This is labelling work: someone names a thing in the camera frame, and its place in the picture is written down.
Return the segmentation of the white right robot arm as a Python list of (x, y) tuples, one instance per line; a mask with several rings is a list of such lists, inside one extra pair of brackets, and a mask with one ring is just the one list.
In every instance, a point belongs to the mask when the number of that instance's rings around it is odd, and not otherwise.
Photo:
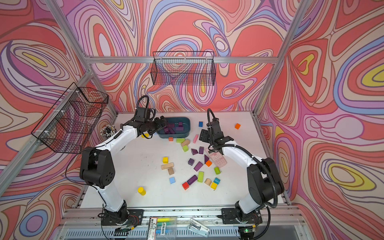
[(223, 223), (237, 221), (245, 224), (261, 209), (270, 210), (278, 206), (278, 196), (285, 191), (285, 187), (273, 159), (257, 157), (238, 145), (233, 138), (225, 136), (216, 117), (208, 120), (207, 129), (201, 131), (200, 140), (209, 144), (209, 152), (230, 158), (247, 172), (248, 194), (235, 203), (232, 213), (228, 213), (230, 209), (222, 209)]

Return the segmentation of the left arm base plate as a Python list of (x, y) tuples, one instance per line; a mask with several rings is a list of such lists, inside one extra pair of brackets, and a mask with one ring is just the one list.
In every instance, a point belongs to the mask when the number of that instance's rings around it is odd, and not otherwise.
[(103, 210), (98, 214), (103, 226), (133, 226), (137, 227), (142, 224), (144, 210), (142, 209), (123, 209), (119, 212), (110, 212)]

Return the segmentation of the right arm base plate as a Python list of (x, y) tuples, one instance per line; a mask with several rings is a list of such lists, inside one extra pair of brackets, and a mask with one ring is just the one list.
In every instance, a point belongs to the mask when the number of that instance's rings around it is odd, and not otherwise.
[(222, 219), (225, 225), (252, 224), (258, 226), (263, 222), (260, 211), (253, 210), (252, 212), (245, 214), (240, 208), (222, 208), (218, 218)]

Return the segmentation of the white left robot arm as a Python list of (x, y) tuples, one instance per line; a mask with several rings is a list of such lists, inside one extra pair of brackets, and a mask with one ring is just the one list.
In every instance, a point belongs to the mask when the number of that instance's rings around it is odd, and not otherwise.
[(137, 107), (133, 118), (124, 124), (117, 133), (103, 143), (82, 151), (80, 178), (95, 187), (104, 203), (103, 217), (116, 225), (123, 225), (129, 219), (126, 201), (120, 196), (113, 182), (116, 170), (113, 157), (129, 142), (145, 133), (152, 136), (168, 125), (165, 117), (156, 117), (156, 110)]

